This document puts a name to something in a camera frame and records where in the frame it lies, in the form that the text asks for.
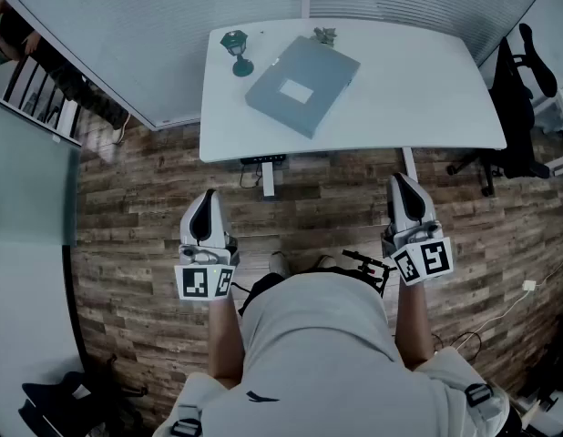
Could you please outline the person's right forearm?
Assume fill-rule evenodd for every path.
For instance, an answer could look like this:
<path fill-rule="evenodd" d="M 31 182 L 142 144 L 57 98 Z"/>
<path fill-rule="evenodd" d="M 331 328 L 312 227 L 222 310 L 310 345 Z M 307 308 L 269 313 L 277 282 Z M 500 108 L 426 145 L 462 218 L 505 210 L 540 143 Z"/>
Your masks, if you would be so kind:
<path fill-rule="evenodd" d="M 395 345 L 405 367 L 411 371 L 435 356 L 422 282 L 399 285 Z"/>

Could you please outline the person's left shoe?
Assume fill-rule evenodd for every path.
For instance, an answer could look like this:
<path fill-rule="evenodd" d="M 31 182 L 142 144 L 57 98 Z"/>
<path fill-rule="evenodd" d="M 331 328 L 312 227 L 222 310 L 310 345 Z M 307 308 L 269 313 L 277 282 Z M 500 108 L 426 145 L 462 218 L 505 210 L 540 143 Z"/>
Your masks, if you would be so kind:
<path fill-rule="evenodd" d="M 280 275 L 284 279 L 292 275 L 289 261 L 280 251 L 276 251 L 270 255 L 268 267 L 270 273 Z"/>

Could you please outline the white desk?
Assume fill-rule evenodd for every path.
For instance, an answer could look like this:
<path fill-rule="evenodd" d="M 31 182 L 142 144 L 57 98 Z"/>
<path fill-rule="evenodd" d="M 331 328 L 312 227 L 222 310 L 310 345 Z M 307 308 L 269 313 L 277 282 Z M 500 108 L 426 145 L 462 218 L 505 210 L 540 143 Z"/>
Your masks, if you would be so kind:
<path fill-rule="evenodd" d="M 249 107 L 254 76 L 237 77 L 210 33 L 200 113 L 200 158 L 219 162 L 362 148 L 502 149 L 505 136 L 485 82 L 464 42 L 386 22 L 313 18 L 250 23 L 247 57 L 261 74 L 298 36 L 332 27 L 335 48 L 357 60 L 352 83 L 307 138 Z"/>

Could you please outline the person's left forearm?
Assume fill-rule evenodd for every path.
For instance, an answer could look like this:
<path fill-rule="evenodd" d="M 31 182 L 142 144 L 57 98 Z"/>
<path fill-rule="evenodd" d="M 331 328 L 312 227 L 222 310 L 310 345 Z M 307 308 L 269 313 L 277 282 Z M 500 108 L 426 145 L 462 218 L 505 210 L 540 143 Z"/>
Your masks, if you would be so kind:
<path fill-rule="evenodd" d="M 209 303 L 209 375 L 227 389 L 241 383 L 245 350 L 232 296 Z"/>

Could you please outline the person's black shorts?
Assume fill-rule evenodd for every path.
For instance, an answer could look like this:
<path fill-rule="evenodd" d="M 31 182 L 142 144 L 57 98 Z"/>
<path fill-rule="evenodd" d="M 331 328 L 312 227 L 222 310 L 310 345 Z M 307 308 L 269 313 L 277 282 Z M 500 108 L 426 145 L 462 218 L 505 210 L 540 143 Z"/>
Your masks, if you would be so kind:
<path fill-rule="evenodd" d="M 241 317 L 243 316 L 244 311 L 248 308 L 250 303 L 255 298 L 257 298 L 263 292 L 265 292 L 265 291 L 273 288 L 274 286 L 278 285 L 279 283 L 283 282 L 284 280 L 285 280 L 285 278 L 282 275 L 275 273 L 275 272 L 272 272 L 272 273 L 265 275 L 264 277 L 259 279 L 257 282 L 255 282 L 253 284 L 253 286 L 251 287 L 251 290 L 249 292 L 247 299 L 243 302 L 243 305 L 241 306 L 241 308 L 238 309 L 239 315 Z"/>

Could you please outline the black office chair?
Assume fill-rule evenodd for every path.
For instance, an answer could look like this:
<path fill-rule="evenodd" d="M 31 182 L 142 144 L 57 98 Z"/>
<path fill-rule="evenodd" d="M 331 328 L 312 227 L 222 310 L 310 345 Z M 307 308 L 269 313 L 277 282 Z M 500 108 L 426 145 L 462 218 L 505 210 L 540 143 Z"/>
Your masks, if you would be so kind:
<path fill-rule="evenodd" d="M 535 160 L 530 131 L 535 125 L 535 114 L 530 90 L 525 86 L 518 69 L 529 68 L 542 93 L 554 97 L 558 92 L 558 83 L 553 72 L 537 54 L 533 42 L 532 29 L 529 25 L 518 26 L 524 42 L 524 53 L 514 55 L 505 38 L 498 47 L 496 70 L 492 87 L 488 93 L 493 101 L 496 114 L 503 129 L 507 146 L 501 150 L 479 148 L 463 157 L 462 162 L 446 168 L 453 176 L 469 164 L 479 160 L 486 176 L 486 185 L 482 188 L 485 197 L 495 194 L 493 167 L 498 169 L 499 177 L 506 178 L 549 178 L 549 168 Z"/>

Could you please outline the small potted succulent plant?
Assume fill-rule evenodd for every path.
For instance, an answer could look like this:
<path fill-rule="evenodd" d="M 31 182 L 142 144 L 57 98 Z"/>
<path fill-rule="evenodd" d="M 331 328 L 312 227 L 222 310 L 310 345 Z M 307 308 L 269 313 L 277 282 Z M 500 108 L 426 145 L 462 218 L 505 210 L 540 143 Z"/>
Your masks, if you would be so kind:
<path fill-rule="evenodd" d="M 313 29 L 311 40 L 317 41 L 318 43 L 326 46 L 334 46 L 336 37 L 335 28 L 315 27 Z"/>

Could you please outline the black metal bracket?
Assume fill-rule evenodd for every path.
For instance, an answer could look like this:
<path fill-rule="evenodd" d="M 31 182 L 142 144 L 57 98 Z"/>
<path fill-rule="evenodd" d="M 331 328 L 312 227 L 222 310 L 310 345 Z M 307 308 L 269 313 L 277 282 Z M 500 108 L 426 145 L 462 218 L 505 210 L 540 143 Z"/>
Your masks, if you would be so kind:
<path fill-rule="evenodd" d="M 387 281 L 392 273 L 398 271 L 398 268 L 389 266 L 378 259 L 367 257 L 358 251 L 343 249 L 342 255 L 359 262 L 356 269 L 364 274 L 365 277 L 373 280 L 372 285 L 379 295 L 383 297 Z"/>

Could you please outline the black backpack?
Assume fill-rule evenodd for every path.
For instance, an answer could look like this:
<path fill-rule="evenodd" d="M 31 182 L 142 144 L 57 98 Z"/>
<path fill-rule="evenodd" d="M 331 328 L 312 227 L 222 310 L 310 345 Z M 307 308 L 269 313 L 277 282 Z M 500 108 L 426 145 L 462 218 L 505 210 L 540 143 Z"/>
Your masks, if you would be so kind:
<path fill-rule="evenodd" d="M 36 437 L 125 437 L 142 431 L 142 415 L 130 400 L 145 397 L 148 388 L 120 384 L 117 359 L 111 355 L 89 371 L 70 371 L 58 383 L 24 383 L 19 415 Z"/>

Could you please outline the frosted glass door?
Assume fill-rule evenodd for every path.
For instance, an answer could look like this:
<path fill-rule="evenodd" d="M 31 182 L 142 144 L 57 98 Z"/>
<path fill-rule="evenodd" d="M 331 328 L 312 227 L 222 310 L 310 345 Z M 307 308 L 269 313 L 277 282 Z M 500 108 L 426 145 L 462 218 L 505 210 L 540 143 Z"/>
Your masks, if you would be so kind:
<path fill-rule="evenodd" d="M 0 241 L 74 246 L 80 145 L 0 102 Z"/>

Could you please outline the black metal railing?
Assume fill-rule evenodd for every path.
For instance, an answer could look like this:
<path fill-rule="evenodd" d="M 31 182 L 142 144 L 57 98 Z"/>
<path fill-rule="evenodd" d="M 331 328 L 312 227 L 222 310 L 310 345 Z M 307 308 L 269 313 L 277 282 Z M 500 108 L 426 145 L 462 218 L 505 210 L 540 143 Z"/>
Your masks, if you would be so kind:
<path fill-rule="evenodd" d="M 74 138 L 80 107 L 65 97 L 34 58 L 0 65 L 0 99 L 62 136 Z"/>

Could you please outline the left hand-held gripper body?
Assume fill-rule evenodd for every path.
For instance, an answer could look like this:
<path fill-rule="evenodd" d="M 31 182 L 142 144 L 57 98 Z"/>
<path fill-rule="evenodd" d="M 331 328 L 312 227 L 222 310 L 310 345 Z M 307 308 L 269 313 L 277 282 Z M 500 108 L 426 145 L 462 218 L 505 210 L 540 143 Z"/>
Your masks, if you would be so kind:
<path fill-rule="evenodd" d="M 204 241 L 188 238 L 179 245 L 179 264 L 174 267 L 179 298 L 227 298 L 239 263 L 237 240 L 227 232 Z"/>

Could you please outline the black desk control box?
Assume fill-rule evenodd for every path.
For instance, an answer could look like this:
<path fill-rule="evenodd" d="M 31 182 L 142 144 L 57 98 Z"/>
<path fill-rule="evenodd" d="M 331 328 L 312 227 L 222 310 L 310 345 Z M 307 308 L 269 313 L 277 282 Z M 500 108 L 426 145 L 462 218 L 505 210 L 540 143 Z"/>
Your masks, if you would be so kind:
<path fill-rule="evenodd" d="M 285 154 L 277 154 L 277 155 L 257 156 L 251 158 L 241 158 L 240 162 L 242 165 L 247 166 L 251 164 L 260 164 L 260 163 L 283 162 L 286 158 L 287 156 Z"/>

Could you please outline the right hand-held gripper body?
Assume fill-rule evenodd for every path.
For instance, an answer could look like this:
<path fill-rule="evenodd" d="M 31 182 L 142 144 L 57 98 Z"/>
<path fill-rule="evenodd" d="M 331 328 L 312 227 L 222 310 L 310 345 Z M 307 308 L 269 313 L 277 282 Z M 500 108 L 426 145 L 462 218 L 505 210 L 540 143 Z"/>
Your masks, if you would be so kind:
<path fill-rule="evenodd" d="M 438 220 L 397 233 L 394 225 L 390 225 L 382 242 L 384 255 L 394 262 L 405 286 L 454 271 L 451 240 L 444 236 Z"/>

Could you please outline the white desk leg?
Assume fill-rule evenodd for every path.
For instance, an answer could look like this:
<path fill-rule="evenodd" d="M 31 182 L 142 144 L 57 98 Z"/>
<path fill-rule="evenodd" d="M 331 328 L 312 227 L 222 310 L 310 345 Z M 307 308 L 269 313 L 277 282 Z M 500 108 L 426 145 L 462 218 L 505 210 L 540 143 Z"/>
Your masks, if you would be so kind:
<path fill-rule="evenodd" d="M 272 162 L 261 163 L 261 183 L 263 196 L 265 198 L 273 198 L 275 196 L 275 187 Z"/>
<path fill-rule="evenodd" d="M 410 147 L 403 147 L 402 153 L 404 157 L 404 165 L 406 169 L 406 175 L 414 181 L 418 181 L 415 159 L 413 155 L 413 150 Z"/>

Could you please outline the person's white shirt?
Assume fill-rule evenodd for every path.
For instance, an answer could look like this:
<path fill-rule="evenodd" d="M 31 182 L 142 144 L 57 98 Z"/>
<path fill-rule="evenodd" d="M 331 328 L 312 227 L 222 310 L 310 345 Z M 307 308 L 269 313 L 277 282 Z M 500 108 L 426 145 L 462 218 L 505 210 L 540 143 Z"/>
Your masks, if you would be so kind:
<path fill-rule="evenodd" d="M 407 369 L 380 295 L 344 275 L 263 292 L 241 336 L 241 383 L 191 374 L 153 437 L 496 437 L 507 422 L 507 395 L 455 349 Z"/>

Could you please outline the grey-blue box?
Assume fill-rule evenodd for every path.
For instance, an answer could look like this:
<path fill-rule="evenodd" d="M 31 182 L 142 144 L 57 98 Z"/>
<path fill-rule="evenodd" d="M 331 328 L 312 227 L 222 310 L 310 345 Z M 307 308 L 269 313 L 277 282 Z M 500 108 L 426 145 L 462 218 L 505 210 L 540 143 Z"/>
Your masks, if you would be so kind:
<path fill-rule="evenodd" d="M 245 95 L 249 107 L 313 138 L 360 63 L 334 49 L 297 37 Z"/>

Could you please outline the white side table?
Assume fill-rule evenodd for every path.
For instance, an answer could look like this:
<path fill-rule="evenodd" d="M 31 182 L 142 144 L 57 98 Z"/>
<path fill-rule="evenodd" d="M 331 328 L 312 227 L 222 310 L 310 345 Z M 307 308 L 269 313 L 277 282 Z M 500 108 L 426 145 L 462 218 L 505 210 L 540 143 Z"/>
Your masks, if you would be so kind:
<path fill-rule="evenodd" d="M 556 132 L 563 136 L 563 87 L 552 98 L 544 98 L 533 107 L 535 126 L 540 127 L 544 134 Z M 563 175 L 563 156 L 555 158 L 546 166 L 551 176 Z"/>

